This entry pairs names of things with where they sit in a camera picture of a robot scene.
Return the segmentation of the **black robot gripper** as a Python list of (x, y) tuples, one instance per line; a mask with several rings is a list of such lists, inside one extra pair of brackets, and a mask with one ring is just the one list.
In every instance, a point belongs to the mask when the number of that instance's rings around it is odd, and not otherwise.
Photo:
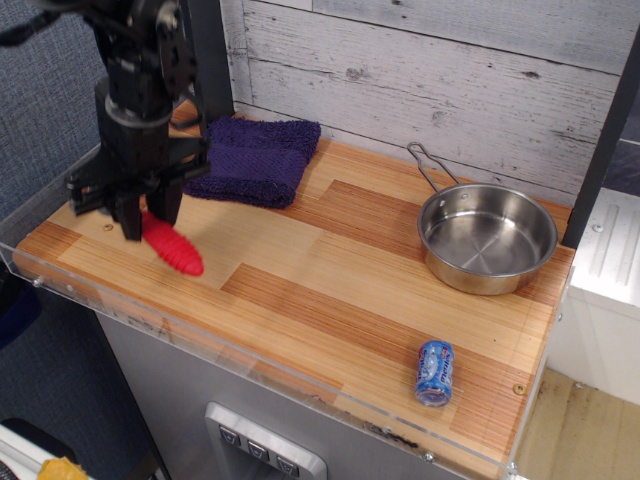
[(77, 215), (105, 209), (127, 240), (142, 239), (139, 197), (158, 219), (174, 225), (184, 183), (209, 170), (210, 141), (172, 137), (172, 113), (152, 120), (112, 107), (97, 109), (100, 146), (66, 177), (70, 206)]

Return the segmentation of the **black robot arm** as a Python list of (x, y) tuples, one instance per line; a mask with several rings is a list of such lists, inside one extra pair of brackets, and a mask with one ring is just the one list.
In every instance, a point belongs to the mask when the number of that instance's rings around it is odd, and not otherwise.
[(197, 62), (175, 1), (37, 1), (46, 18), (80, 15), (107, 75), (95, 87), (99, 150), (66, 179), (75, 214), (105, 210), (126, 239), (142, 237), (140, 203), (175, 224), (186, 181), (209, 171), (209, 141), (169, 135)]

